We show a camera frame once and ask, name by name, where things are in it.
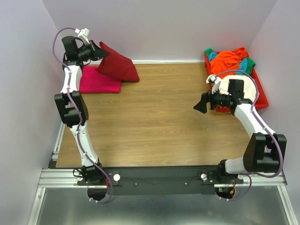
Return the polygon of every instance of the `white baseboard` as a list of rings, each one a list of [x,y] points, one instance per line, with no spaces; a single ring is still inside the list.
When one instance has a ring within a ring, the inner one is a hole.
[[[92,61],[90,65],[99,65],[101,60]],[[204,60],[132,60],[134,64],[167,64],[167,63],[204,63]]]

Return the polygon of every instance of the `orange cloth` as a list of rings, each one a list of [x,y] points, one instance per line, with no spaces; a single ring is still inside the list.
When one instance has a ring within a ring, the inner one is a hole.
[[[210,62],[211,72],[218,75],[230,69],[238,69],[240,68],[240,62],[247,56],[248,54],[245,48],[238,48],[234,52],[222,51]],[[221,75],[220,78],[223,79],[227,75],[235,73],[236,72],[229,72]]]

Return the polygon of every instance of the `red tray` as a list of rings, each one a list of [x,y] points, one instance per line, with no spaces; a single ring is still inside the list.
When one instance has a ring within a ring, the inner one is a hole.
[[[211,72],[211,68],[210,68],[210,63],[208,61],[208,56],[206,54],[204,54],[204,57],[205,57],[205,65],[204,66],[206,68],[207,75],[211,75],[212,72]],[[250,75],[255,80],[257,87],[258,87],[258,92],[259,92],[259,97],[255,104],[256,110],[260,110],[260,109],[268,107],[268,105],[269,105],[268,100],[264,94],[262,85],[259,82],[258,76],[257,76],[254,68],[252,69],[252,73]],[[217,107],[216,111],[217,112],[230,112],[230,109],[226,108],[226,107]]]

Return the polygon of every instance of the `white knob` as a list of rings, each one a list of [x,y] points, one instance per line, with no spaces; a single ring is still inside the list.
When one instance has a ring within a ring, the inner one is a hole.
[[[115,174],[114,176],[113,176],[113,179],[114,179],[114,181],[119,181],[120,180],[120,175],[118,175],[118,174]]]

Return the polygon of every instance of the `blue cloth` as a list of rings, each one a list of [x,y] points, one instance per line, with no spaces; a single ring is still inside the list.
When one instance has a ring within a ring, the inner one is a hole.
[[[240,68],[239,68],[239,70],[246,71],[247,66],[248,66],[248,60],[247,60],[247,58],[244,58],[242,60],[242,62],[240,62]],[[236,75],[244,75],[244,74],[241,73],[241,72],[236,72]]]
[[[216,58],[218,56],[218,54],[216,54],[215,52],[212,52],[209,56],[208,56],[208,61],[211,62],[214,58]]]

